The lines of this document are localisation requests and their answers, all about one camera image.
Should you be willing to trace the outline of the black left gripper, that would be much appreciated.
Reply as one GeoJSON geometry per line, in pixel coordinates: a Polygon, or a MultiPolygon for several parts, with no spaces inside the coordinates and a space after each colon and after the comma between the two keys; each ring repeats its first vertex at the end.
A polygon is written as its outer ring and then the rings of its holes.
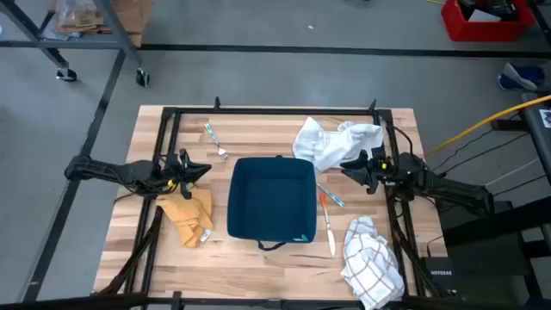
{"type": "Polygon", "coordinates": [[[197,182],[212,168],[211,164],[200,164],[189,160],[189,155],[185,149],[180,149],[179,153],[168,154],[166,164],[172,174],[172,179],[177,182],[180,192],[186,200],[192,198],[190,184],[197,182]]]}

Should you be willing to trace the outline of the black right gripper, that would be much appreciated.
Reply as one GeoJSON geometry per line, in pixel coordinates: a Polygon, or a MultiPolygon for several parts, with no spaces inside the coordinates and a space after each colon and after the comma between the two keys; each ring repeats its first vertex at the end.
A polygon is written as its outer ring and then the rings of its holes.
{"type": "Polygon", "coordinates": [[[357,159],[342,162],[342,173],[360,185],[368,185],[368,194],[373,195],[380,182],[389,174],[389,159],[383,148],[372,148],[369,159],[366,150],[361,149],[357,159]]]}

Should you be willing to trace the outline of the plain white towel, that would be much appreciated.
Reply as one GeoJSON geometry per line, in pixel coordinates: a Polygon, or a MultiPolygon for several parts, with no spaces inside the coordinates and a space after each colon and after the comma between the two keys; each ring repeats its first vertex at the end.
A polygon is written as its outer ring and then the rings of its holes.
{"type": "Polygon", "coordinates": [[[382,146],[383,140],[381,126],[345,121],[336,131],[325,131],[312,117],[307,117],[292,150],[296,158],[307,160],[318,172],[324,172],[357,159],[362,150],[371,158],[372,149],[382,146]]]}

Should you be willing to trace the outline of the mustard yellow towel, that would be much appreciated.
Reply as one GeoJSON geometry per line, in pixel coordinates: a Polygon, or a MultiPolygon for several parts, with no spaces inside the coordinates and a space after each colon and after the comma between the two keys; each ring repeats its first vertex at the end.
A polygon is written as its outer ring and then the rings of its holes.
{"type": "Polygon", "coordinates": [[[213,205],[209,189],[195,187],[191,194],[189,200],[178,193],[162,195],[156,203],[176,226],[182,245],[196,248],[203,234],[214,230],[213,205]]]}

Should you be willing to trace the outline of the navy fabric storage bin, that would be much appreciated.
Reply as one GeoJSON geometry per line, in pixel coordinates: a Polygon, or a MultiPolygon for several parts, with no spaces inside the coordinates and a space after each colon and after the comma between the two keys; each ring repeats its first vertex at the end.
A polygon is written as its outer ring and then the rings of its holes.
{"type": "Polygon", "coordinates": [[[227,201],[227,233],[257,242],[262,251],[313,242],[317,190],[313,164],[299,158],[236,161],[227,201]]]}

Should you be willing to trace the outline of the white towel with brown checks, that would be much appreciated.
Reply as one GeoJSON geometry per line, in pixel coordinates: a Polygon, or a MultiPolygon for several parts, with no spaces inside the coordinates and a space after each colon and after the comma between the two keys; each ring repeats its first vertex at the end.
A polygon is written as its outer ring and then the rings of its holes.
{"type": "Polygon", "coordinates": [[[341,277],[366,310],[383,308],[400,300],[406,283],[391,246],[369,216],[351,221],[344,240],[341,277]]]}

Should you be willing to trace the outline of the black equipment stand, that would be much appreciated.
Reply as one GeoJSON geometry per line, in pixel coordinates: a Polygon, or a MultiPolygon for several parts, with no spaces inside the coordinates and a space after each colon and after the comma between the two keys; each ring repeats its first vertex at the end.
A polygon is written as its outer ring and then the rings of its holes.
{"type": "MultiPolygon", "coordinates": [[[[551,196],[514,208],[496,201],[494,214],[472,215],[463,207],[439,201],[443,238],[454,270],[461,275],[522,276],[529,293],[527,305],[551,310],[532,265],[535,258],[551,260],[551,196]]],[[[551,262],[547,267],[551,271],[551,262]]]]}

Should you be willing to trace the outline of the brown cardboard box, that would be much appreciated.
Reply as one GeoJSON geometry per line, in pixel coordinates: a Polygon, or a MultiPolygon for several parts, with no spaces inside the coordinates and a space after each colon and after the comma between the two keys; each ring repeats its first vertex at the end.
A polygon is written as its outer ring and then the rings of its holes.
{"type": "MultiPolygon", "coordinates": [[[[110,0],[122,27],[137,47],[141,46],[141,37],[152,13],[153,0],[110,0]]],[[[63,40],[80,39],[85,34],[63,34],[55,29],[55,0],[49,0],[48,12],[53,15],[42,28],[40,36],[44,39],[63,40]]]]}

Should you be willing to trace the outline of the red plastic bin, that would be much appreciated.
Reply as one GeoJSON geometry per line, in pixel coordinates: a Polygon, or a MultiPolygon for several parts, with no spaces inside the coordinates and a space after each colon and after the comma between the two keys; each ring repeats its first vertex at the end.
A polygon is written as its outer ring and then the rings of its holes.
{"type": "Polygon", "coordinates": [[[452,41],[510,42],[524,35],[536,22],[526,0],[511,0],[517,11],[513,21],[469,21],[461,11],[459,0],[447,0],[441,16],[452,41]]]}

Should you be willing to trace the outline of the dark grey side table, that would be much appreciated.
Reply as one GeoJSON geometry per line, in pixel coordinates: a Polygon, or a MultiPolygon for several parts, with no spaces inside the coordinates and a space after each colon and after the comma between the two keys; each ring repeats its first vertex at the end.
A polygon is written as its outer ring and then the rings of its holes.
{"type": "Polygon", "coordinates": [[[521,119],[528,129],[545,176],[551,185],[551,100],[524,108],[521,111],[521,119]]]}

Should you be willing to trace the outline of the blue and white shoe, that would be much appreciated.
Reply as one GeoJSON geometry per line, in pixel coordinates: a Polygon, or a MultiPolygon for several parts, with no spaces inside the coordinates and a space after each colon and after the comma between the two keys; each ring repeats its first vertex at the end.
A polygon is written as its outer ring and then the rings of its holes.
{"type": "Polygon", "coordinates": [[[498,86],[502,90],[536,91],[545,80],[544,70],[537,65],[514,65],[509,62],[504,65],[498,75],[498,86]]]}

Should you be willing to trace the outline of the clear plastic bag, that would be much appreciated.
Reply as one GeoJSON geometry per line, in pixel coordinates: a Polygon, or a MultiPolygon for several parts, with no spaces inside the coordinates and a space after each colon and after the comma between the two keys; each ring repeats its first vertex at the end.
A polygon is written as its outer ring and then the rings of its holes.
{"type": "Polygon", "coordinates": [[[111,34],[93,0],[55,0],[55,29],[63,34],[111,34]]]}

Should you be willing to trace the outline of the black aluminium rig frame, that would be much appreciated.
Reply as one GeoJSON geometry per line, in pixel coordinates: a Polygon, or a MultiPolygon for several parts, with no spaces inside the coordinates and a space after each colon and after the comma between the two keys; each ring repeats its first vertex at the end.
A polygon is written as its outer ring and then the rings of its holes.
{"type": "MultiPolygon", "coordinates": [[[[176,227],[153,203],[138,196],[124,196],[111,215],[95,290],[103,290],[121,270],[150,224],[159,226],[151,237],[152,253],[144,255],[128,277],[127,292],[137,293],[151,304],[251,305],[298,309],[302,307],[358,307],[350,286],[341,277],[341,254],[332,257],[325,234],[325,217],[318,210],[315,239],[309,244],[285,245],[262,251],[252,240],[235,239],[227,233],[227,198],[233,166],[239,158],[288,157],[296,134],[307,117],[333,130],[342,121],[375,123],[383,127],[387,153],[423,152],[414,113],[408,108],[261,108],[200,106],[144,106],[133,130],[129,160],[148,159],[184,148],[195,162],[212,169],[199,186],[213,195],[213,234],[196,248],[184,247],[176,227]],[[228,154],[221,161],[217,147],[204,125],[209,123],[228,154]]],[[[395,202],[388,189],[368,195],[338,170],[329,170],[319,183],[344,202],[327,205],[331,227],[343,243],[349,223],[367,215],[378,233],[388,240],[401,237],[393,246],[399,270],[406,282],[397,310],[440,310],[447,301],[430,295],[419,267],[411,256],[423,255],[428,243],[433,254],[446,255],[436,208],[418,198],[394,214],[395,202]]]]}

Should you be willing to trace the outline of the black Netgear network switch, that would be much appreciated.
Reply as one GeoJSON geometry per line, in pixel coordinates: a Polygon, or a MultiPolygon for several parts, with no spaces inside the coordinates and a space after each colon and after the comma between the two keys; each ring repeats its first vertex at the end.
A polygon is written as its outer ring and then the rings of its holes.
{"type": "Polygon", "coordinates": [[[457,281],[451,260],[447,257],[423,257],[422,262],[436,286],[449,295],[457,295],[457,281]]]}

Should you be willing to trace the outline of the grey metal cart frame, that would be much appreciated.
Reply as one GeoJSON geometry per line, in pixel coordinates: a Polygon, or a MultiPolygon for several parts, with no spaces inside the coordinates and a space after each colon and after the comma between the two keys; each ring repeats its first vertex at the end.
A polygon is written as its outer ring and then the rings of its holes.
{"type": "Polygon", "coordinates": [[[135,62],[137,69],[141,68],[146,71],[138,53],[141,46],[135,46],[130,40],[113,10],[110,0],[93,1],[102,12],[102,16],[109,25],[112,34],[86,34],[80,39],[63,41],[44,39],[40,36],[42,28],[53,15],[48,12],[48,9],[42,23],[37,25],[15,0],[0,0],[0,13],[6,16],[25,37],[24,40],[0,40],[0,47],[36,48],[56,65],[57,70],[59,68],[70,68],[68,60],[60,53],[62,49],[119,50],[135,62]]]}

